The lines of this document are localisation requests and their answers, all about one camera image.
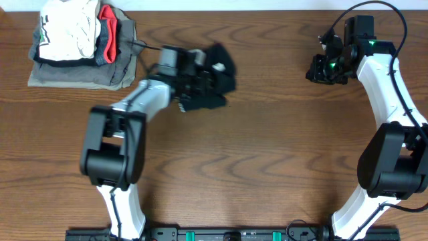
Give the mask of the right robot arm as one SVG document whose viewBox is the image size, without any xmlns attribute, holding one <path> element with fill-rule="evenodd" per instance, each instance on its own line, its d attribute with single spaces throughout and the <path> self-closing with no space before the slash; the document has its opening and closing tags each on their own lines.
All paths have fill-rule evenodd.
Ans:
<svg viewBox="0 0 428 241">
<path fill-rule="evenodd" d="M 307 79 L 333 85 L 356 78 L 368 95 L 377 131 L 358 160 L 356 189 L 318 238 L 394 237 L 394 231 L 376 234 L 370 227 L 391 208 L 413 213 L 427 209 L 400 206 L 427 189 L 427 119 L 405 86 L 393 43 L 372 37 L 347 44 L 334 37 L 320 43 L 324 53 L 314 56 Z"/>
</svg>

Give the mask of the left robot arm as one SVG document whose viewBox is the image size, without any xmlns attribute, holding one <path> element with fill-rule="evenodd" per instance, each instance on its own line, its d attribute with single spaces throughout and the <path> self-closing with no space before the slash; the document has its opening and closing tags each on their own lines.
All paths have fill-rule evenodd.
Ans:
<svg viewBox="0 0 428 241">
<path fill-rule="evenodd" d="M 183 112 L 217 108 L 235 90 L 235 75 L 216 68 L 143 78 L 120 102 L 90 110 L 80 171 L 102 195 L 111 220 L 109 240 L 140 240 L 146 217 L 138 197 L 146 148 L 146 126 L 177 99 Z"/>
</svg>

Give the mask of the black t-shirt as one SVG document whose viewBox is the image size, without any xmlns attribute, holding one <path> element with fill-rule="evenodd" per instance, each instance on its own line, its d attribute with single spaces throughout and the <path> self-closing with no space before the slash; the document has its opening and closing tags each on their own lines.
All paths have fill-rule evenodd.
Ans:
<svg viewBox="0 0 428 241">
<path fill-rule="evenodd" d="M 201 108 L 214 109 L 223 107 L 227 104 L 225 95 L 236 89 L 236 67 L 223 44 L 216 43 L 204 50 L 206 53 L 203 67 L 197 70 L 206 70 L 215 77 L 214 91 L 217 94 L 217 100 L 213 104 L 180 104 L 183 112 L 198 110 Z"/>
</svg>

